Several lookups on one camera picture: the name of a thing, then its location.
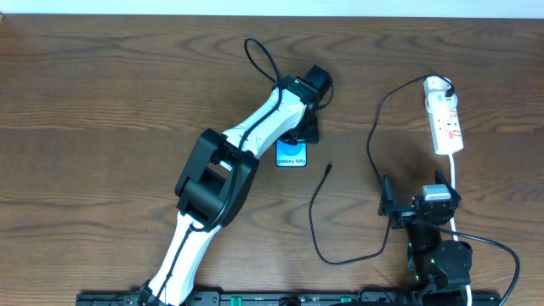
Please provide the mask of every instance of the white arm segment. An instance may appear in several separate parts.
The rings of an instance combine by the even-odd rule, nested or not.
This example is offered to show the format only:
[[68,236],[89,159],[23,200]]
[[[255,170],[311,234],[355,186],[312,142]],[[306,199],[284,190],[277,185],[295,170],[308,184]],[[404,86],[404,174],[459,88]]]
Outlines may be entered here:
[[[176,226],[172,243],[170,243],[170,247],[168,248],[167,256],[164,258],[159,272],[149,284],[153,295],[158,294],[159,290],[161,290],[162,283],[167,277],[168,271],[172,266],[172,261],[190,224],[193,224],[196,228],[201,227],[201,224],[196,222],[189,214],[182,216],[181,213],[178,213],[178,225]],[[201,263],[207,246],[210,244],[215,233],[220,229],[221,226],[218,225],[209,233],[191,232],[189,234],[174,265],[172,277],[168,280],[159,297],[163,303],[177,306],[189,296],[195,284],[196,269]]]
[[[249,116],[244,122],[236,127],[223,132],[227,136],[227,140],[238,147],[243,133],[262,116],[266,115],[274,108],[278,101],[279,89],[272,91],[269,99]],[[247,140],[243,145],[243,150],[250,150],[256,158],[261,155],[285,132],[295,128],[302,119],[306,105],[300,98],[287,89],[283,89],[281,104],[278,110],[270,114],[252,132],[247,136]],[[221,165],[230,169],[230,166],[222,162]]]

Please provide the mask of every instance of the power strip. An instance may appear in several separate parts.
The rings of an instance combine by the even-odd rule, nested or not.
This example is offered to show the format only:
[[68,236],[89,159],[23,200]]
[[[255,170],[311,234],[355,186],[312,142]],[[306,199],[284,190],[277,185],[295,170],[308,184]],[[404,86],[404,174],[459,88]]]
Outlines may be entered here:
[[451,85],[440,77],[430,76],[423,83],[423,88],[425,107],[431,123],[434,153],[451,155],[462,150],[461,126],[456,108],[457,95],[446,96],[446,91]]

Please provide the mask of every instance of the white background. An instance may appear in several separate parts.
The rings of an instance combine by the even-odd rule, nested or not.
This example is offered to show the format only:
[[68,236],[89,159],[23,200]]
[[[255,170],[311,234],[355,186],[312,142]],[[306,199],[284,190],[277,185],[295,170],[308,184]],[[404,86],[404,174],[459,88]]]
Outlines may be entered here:
[[544,18],[544,0],[0,0],[5,14]]

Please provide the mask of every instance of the brown tabletop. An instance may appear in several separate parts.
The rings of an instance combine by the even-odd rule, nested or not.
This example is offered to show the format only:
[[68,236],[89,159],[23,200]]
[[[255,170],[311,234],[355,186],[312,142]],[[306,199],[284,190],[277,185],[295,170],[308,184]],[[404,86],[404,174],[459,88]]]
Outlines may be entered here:
[[[389,90],[430,72],[459,97],[465,149],[456,154],[458,229],[500,241],[521,258],[509,305],[544,298],[544,21],[384,18],[8,15],[0,25],[0,304],[73,305],[84,291],[140,286],[162,263],[176,224],[173,188],[198,135],[253,113],[271,83],[248,62],[258,37],[283,74],[312,64],[336,95],[320,111],[321,141],[305,168],[261,158],[245,206],[213,239],[196,283],[226,291],[358,290],[415,282],[407,237],[383,255],[323,264],[322,252],[375,252],[387,219],[366,138]],[[255,57],[267,65],[263,55]],[[422,84],[386,102],[371,151],[398,201],[434,170]],[[473,289],[503,294],[513,260],[473,247]]]

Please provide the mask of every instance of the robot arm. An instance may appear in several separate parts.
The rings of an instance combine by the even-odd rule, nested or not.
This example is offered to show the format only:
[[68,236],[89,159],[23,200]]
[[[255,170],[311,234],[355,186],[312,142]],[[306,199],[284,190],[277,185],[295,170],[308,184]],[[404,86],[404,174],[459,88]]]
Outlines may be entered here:
[[[301,140],[298,135],[315,119],[315,111],[332,85],[328,72],[312,67],[304,78],[286,76],[282,79],[282,99],[276,107],[279,89],[244,122],[223,134],[206,130],[197,140],[178,183],[178,224],[173,241],[159,272],[139,294],[140,305],[180,305],[191,293],[198,265],[213,236],[227,226],[240,211],[255,172],[258,158],[277,140],[287,137]],[[237,155],[244,132],[254,125]],[[215,173],[209,163],[238,170],[234,179]],[[227,194],[234,182],[231,197]]]

